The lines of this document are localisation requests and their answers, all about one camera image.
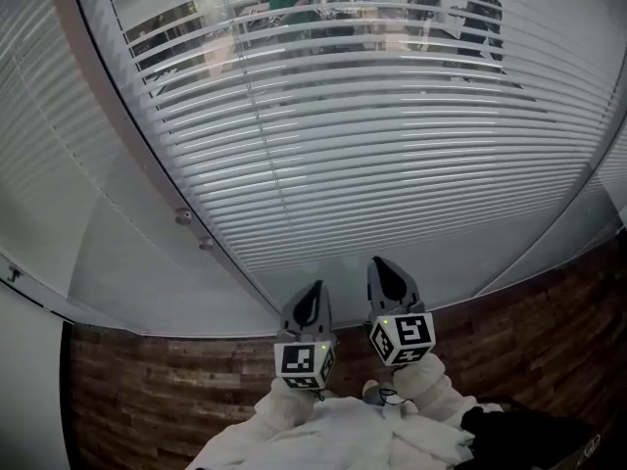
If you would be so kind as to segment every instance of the fiducial marker cube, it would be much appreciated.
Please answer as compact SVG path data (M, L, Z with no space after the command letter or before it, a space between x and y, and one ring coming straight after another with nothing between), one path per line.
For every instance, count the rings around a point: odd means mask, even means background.
M431 313L382 315L370 332L370 341L385 365L405 365L421 360L435 347Z
M322 390L331 375L335 351L330 341L276 343L276 376L299 390Z

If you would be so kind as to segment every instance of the white fabric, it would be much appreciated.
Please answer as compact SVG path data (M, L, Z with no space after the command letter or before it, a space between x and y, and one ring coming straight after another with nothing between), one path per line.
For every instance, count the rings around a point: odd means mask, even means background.
M459 427L475 398L464 398L433 354L397 371L401 405L357 399L315 403L282 380L257 414L211 439L188 470L446 470L472 458L472 435Z

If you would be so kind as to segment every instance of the white wall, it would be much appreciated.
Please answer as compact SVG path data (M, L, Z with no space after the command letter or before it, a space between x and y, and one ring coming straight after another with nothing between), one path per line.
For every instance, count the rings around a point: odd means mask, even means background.
M67 470L59 401L63 320L0 284L0 467Z

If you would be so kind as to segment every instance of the wood panel wall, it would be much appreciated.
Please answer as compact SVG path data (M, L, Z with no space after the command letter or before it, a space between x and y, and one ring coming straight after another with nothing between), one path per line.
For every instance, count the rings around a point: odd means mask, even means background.
M627 397L626 244L619 237L568 266L435 311L436 353L456 388L607 426ZM358 396L386 370L362 329L338 335L330 388ZM210 437L251 416L274 368L272 340L145 338L82 325L68 355L75 468L183 469Z

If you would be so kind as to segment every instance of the black fabric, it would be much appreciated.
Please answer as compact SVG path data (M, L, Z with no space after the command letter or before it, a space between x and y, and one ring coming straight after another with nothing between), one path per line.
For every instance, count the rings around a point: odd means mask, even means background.
M469 2L472 5L472 13L477 16L481 16L482 18L487 18L495 21L500 21L503 18L503 11L501 10L501 2L499 0L479 0L481 2L485 2L494 7L487 7L485 5L481 5L476 2ZM475 18L466 18L463 25L465 27L473 28L473 29L481 29L483 31L490 31L492 33L501 34L501 25L497 23L486 23L485 21L478 20ZM462 33L459 37L459 40L464 42L472 42L482 44L485 40L485 36L478 36L472 33ZM488 45L491 47L503 48L503 41L497 38L488 38ZM471 56L475 58L483 57L479 51L472 49L464 49L459 48L458 53L462 56ZM497 61L503 60L502 54L491 53L492 57Z
M411 4L428 5L430 7L442 7L442 0L408 0ZM427 21L435 18L435 10L408 9L410 18L415 21Z
M463 415L461 428L473 434L474 459L458 470L549 469L587 442L589 425L544 412L483 412L474 407Z
M350 3L350 2L356 2L356 1L359 2L360 0L326 0L326 3L327 4L337 3L337 2ZM353 19L354 17L355 16L349 12L337 11L335 13L335 19L339 21ZM337 27L330 27L326 30L327 36L352 36L354 34L355 34L354 26L337 26Z

